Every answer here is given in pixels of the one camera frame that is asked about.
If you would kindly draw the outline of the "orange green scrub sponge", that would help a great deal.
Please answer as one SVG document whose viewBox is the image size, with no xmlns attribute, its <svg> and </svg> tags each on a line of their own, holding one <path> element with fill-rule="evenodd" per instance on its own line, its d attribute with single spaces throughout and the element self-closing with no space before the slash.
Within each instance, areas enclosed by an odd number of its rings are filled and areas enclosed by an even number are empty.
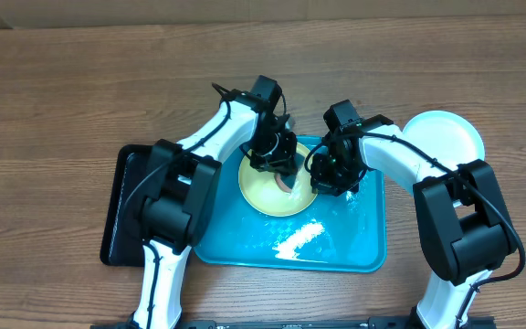
<svg viewBox="0 0 526 329">
<path fill-rule="evenodd" d="M 290 193 L 296 182 L 296 175 L 281 175 L 275 174 L 275 181 L 279 189 L 283 192 Z"/>
</svg>

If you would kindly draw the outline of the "yellow plate with blue stain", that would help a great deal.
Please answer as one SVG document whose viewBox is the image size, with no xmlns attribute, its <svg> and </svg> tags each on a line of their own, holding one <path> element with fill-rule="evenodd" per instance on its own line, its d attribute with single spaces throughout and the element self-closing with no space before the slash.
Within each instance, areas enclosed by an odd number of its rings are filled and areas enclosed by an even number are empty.
<svg viewBox="0 0 526 329">
<path fill-rule="evenodd" d="M 244 156 L 238 169 L 240 191 L 246 201 L 257 211 L 272 217 L 287 217 L 303 211 L 317 197 L 312 192 L 310 173 L 304 169 L 303 162 L 310 150 L 302 143 L 297 143 L 296 165 L 297 176 L 290 193 L 279 189 L 275 173 L 258 172 L 253 169 Z"/>
</svg>

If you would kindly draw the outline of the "light blue plate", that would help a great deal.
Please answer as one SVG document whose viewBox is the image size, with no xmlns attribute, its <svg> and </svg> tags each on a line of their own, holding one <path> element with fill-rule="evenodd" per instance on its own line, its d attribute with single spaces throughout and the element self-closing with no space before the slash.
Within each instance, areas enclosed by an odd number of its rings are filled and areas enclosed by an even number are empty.
<svg viewBox="0 0 526 329">
<path fill-rule="evenodd" d="M 479 131 L 449 111 L 425 111 L 412 118 L 403 134 L 431 157 L 467 164 L 486 157 Z"/>
</svg>

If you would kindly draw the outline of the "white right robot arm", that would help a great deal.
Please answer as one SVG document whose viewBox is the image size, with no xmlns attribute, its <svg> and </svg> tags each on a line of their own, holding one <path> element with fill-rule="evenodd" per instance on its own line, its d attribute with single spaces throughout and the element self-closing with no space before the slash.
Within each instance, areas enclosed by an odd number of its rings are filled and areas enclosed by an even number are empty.
<svg viewBox="0 0 526 329">
<path fill-rule="evenodd" d="M 448 111 L 426 111 L 399 128 L 383 115 L 328 110 L 326 154 L 307 158 L 311 185 L 338 196 L 370 170 L 389 176 L 413 196 L 421 250 L 432 270 L 426 292 L 405 316 L 372 317 L 371 328 L 493 328 L 470 317 L 481 286 L 518 276 L 526 256 L 479 132 Z M 492 272 L 513 253 L 516 270 Z"/>
</svg>

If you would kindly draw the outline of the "teal plastic tray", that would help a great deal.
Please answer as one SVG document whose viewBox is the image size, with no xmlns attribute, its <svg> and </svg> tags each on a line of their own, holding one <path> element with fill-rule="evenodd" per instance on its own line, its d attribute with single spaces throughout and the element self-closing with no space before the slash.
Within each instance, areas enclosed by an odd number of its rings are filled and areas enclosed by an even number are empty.
<svg viewBox="0 0 526 329">
<path fill-rule="evenodd" d="M 366 174 L 356 193 L 310 196 L 275 217 L 239 187 L 249 169 L 235 150 L 224 162 L 214 215 L 195 247 L 212 264 L 309 271 L 372 272 L 386 259 L 384 176 Z"/>
</svg>

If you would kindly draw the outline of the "black plastic tray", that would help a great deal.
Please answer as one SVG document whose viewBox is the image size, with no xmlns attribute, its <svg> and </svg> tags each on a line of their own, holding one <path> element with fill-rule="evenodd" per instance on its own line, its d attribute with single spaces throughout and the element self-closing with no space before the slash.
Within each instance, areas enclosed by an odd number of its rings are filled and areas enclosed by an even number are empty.
<svg viewBox="0 0 526 329">
<path fill-rule="evenodd" d="M 141 267 L 143 244 L 155 240 L 179 254 L 204 236 L 221 163 L 185 153 L 165 140 L 121 148 L 100 248 L 110 266 Z"/>
</svg>

